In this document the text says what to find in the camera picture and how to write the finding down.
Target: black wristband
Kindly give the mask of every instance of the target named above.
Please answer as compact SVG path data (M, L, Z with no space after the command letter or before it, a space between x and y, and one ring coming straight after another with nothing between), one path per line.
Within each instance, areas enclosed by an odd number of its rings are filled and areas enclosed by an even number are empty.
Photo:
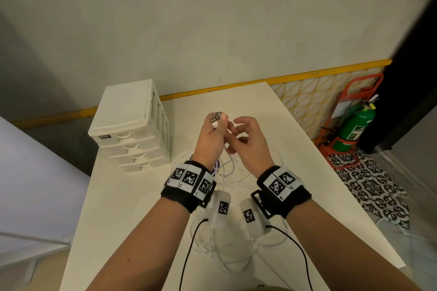
M208 169L196 161L180 164L167 179L161 197L177 201L190 213L197 206L205 207L216 186Z
M311 194L304 188L301 180L287 168L272 166L257 180L261 190L252 194L255 202L267 218L281 215L286 218L297 205L311 199ZM255 194L259 194L259 203Z

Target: table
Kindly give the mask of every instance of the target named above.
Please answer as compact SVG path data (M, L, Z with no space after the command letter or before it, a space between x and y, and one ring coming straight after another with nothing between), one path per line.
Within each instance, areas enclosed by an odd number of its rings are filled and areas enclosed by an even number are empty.
M280 141L287 167L302 178L319 205L394 266L405 266L267 83L164 101L163 107L170 121L172 160L184 151L194 149L200 127L209 112L223 111L230 119L242 115L255 117L269 144L272 141L270 138ZM99 152L60 291L83 291L87 288L112 253L158 200L169 174L170 165L126 175ZM255 189L254 179L249 184ZM238 197L232 195L232 200L238 205ZM187 250L188 244L182 239L164 290L178 289ZM314 290L328 290L311 262L309 270ZM224 274L211 259L192 251L184 274L183 289L224 291L259 284L309 290L304 259L291 241L261 248L248 266L236 275Z

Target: green fire extinguisher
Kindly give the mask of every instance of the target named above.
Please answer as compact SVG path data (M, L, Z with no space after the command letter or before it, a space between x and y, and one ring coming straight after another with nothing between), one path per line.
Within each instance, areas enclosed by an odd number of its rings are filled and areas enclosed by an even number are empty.
M372 97L368 101L364 101L361 105L356 105L347 113L339 129L337 130L337 137L348 142L354 142L360 138L363 131L368 127L369 123L375 118L375 101L377 96ZM332 148L338 152L347 152L352 144L345 144L340 140L335 140Z

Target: forearm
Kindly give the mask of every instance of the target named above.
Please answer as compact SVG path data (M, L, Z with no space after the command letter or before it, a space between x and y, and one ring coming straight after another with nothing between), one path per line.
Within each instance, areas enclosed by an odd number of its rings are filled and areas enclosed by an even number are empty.
M287 222L332 291L420 291L315 201L294 207Z
M87 291L161 290L190 214L161 198L114 252Z

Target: fire extinguisher label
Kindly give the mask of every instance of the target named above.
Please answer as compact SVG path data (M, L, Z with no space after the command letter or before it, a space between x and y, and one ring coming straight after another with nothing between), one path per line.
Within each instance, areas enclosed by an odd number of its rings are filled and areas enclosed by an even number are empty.
M360 125L356 125L346 140L349 140L350 142L357 140L360 137L360 135L363 133L365 128L366 128L365 126L363 127Z

